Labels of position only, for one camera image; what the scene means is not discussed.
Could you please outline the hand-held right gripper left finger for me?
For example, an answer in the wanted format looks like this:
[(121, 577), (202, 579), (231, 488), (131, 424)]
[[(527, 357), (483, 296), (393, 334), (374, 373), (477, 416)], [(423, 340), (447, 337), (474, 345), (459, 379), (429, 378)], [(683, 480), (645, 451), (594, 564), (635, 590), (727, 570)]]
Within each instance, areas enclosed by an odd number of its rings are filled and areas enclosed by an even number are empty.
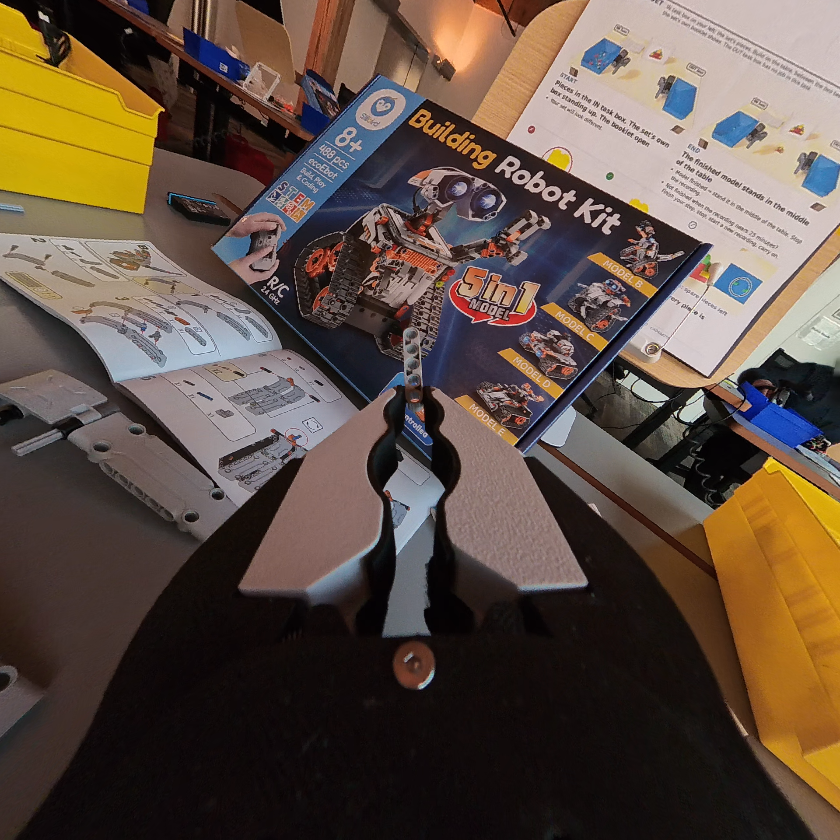
[(403, 389), (388, 389), (302, 460), (239, 590), (337, 606), (382, 635), (396, 570), (386, 482), (396, 471)]

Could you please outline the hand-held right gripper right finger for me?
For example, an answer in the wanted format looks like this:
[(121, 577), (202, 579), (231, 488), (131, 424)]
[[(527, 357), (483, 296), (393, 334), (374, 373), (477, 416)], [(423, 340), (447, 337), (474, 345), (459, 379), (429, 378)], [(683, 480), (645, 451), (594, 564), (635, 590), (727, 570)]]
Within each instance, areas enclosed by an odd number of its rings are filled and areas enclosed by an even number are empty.
[(424, 389), (424, 411), (444, 486), (427, 565), (429, 631), (468, 633), (494, 603), (586, 587), (521, 454), (439, 390)]

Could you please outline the grey hinged panel with axle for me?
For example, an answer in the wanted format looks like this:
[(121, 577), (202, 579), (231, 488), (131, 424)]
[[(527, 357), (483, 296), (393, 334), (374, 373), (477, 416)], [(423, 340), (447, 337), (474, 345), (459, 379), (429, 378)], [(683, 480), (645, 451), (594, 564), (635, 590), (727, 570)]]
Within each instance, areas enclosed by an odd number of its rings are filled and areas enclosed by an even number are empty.
[(28, 455), (62, 439), (164, 520), (203, 542), (236, 510), (225, 491), (91, 386), (55, 370), (1, 384), (2, 424), (32, 416), (49, 430), (12, 447)]

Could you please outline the dark grey beam with holes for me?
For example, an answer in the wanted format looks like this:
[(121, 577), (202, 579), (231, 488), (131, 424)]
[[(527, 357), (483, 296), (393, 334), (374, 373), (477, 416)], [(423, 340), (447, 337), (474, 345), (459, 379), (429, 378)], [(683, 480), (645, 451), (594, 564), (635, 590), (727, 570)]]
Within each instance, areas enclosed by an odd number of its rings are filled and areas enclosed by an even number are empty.
[(402, 334), (404, 392), (406, 404), (412, 408), (420, 406), (424, 399), (421, 338), (421, 333), (414, 327), (405, 328)]

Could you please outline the yellow parts bin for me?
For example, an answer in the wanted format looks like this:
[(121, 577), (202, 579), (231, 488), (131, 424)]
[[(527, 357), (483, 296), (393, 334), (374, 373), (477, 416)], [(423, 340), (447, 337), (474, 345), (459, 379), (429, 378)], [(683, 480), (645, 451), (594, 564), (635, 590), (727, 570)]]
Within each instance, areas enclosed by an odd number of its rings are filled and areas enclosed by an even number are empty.
[(74, 38), (59, 66), (1, 6), (1, 187), (142, 214), (161, 107)]

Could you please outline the grey desk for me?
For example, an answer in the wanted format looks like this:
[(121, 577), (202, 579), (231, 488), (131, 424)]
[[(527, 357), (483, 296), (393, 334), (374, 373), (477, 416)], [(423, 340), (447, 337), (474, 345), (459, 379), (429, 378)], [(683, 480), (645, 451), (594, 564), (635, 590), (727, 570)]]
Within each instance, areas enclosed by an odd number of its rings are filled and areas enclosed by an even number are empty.
[(425, 641), (356, 636), (218, 585), (275, 479), (202, 546), (68, 443), (2, 428), (2, 660), (46, 689), (2, 737), (2, 838), (810, 838), (665, 588), (547, 456), (586, 571)]

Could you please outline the open instruction booklet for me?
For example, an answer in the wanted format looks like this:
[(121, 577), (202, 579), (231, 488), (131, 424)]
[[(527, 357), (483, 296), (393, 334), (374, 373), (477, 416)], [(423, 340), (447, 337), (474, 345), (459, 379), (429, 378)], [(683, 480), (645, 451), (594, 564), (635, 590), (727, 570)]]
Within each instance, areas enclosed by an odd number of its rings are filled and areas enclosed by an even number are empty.
[(1, 257), (237, 507), (355, 413), (257, 310), (150, 243), (2, 234)]

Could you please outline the yellow storage bin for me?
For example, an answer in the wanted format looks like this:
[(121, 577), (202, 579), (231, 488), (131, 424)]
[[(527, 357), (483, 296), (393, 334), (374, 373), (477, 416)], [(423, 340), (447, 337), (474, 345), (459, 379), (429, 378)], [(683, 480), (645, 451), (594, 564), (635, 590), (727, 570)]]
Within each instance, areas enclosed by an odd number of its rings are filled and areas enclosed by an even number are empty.
[(835, 807), (838, 512), (769, 459), (703, 524), (760, 740)]

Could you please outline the wooden table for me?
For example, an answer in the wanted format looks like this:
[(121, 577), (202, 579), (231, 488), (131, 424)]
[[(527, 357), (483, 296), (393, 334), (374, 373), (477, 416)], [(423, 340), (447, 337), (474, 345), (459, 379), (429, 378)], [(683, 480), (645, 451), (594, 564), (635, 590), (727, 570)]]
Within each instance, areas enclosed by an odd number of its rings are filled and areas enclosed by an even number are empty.
[(212, 101), (216, 108), (227, 110), (233, 119), (246, 123), (251, 130), (264, 135), (265, 127), (262, 126), (260, 119), (254, 118), (252, 114), (233, 102), (233, 99), (237, 99), (239, 102), (249, 105), (261, 118), (267, 119), (270, 123), (275, 123), (282, 130), (297, 136), (305, 143), (312, 141), (314, 138), (314, 134), (301, 125), (297, 114), (273, 108), (270, 104), (252, 96), (237, 83), (205, 66), (199, 59), (185, 52), (182, 42), (154, 18), (134, 10), (124, 2), (100, 1), (100, 5), (121, 16), (132, 27), (145, 32), (160, 47), (191, 68), (187, 71), (188, 82), (186, 84), (196, 93), (197, 103), (208, 104)]
[(706, 395), (718, 405), (725, 414), (725, 420), (736, 435), (750, 442), (797, 475), (820, 487), (830, 496), (839, 499), (838, 476), (824, 463), (816, 463), (814, 458), (805, 455), (799, 449), (792, 448), (772, 435), (756, 427), (739, 414), (742, 395), (734, 386), (714, 384), (706, 385)]

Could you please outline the blue bin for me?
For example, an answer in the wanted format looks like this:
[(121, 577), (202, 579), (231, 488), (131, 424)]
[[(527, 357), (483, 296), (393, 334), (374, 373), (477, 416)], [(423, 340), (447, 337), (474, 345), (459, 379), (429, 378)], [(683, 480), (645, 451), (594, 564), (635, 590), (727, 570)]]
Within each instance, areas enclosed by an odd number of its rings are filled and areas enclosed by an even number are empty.
[(823, 435), (797, 412), (771, 402), (750, 383), (741, 383), (739, 390), (750, 404), (748, 410), (739, 412), (741, 417), (785, 445), (795, 448)]
[(249, 65), (188, 28), (183, 29), (183, 43), (187, 55), (217, 74), (235, 82), (248, 77)]

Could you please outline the blue robot kit box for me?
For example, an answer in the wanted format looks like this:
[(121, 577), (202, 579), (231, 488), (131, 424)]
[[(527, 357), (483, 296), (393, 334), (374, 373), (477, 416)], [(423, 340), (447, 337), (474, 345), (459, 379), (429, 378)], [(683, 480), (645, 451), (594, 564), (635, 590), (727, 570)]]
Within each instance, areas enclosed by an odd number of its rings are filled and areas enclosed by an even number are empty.
[(366, 399), (414, 343), (526, 450), (709, 248), (378, 77), (213, 251)]

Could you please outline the black box with blue rim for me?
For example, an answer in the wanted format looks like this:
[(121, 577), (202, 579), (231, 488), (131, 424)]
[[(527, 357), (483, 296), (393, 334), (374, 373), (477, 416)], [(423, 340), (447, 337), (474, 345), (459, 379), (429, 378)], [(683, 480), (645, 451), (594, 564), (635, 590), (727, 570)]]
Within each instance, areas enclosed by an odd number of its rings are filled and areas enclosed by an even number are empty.
[(231, 224), (225, 210), (214, 201), (168, 192), (167, 204), (180, 215), (195, 222), (221, 227), (228, 227)]

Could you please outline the red bag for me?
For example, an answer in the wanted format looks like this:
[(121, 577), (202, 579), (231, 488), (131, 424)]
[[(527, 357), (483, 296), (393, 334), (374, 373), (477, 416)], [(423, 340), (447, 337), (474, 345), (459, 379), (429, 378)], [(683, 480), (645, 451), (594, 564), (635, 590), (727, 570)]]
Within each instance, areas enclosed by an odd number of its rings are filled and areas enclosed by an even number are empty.
[(229, 134), (226, 137), (224, 165), (250, 175), (264, 186), (275, 180), (275, 166), (270, 158), (252, 146), (241, 134)]

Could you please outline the blue printed box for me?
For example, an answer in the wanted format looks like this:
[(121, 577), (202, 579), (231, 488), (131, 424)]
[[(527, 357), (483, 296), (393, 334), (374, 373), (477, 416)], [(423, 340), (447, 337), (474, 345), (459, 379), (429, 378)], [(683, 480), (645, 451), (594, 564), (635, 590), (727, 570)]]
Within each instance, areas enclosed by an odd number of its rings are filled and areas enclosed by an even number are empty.
[(306, 95), (310, 108), (316, 109), (331, 120), (340, 112), (341, 106), (330, 84), (314, 70), (307, 69), (299, 85)]

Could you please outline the clear acrylic stand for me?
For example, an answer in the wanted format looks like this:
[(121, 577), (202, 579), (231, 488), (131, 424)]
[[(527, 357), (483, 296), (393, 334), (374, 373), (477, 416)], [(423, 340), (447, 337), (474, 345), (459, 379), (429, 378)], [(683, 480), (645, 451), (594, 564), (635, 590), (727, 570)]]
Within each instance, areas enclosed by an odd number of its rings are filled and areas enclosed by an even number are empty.
[(242, 88), (251, 96), (269, 102), (281, 81), (280, 73), (262, 62), (256, 62), (249, 70), (247, 78), (242, 82)]

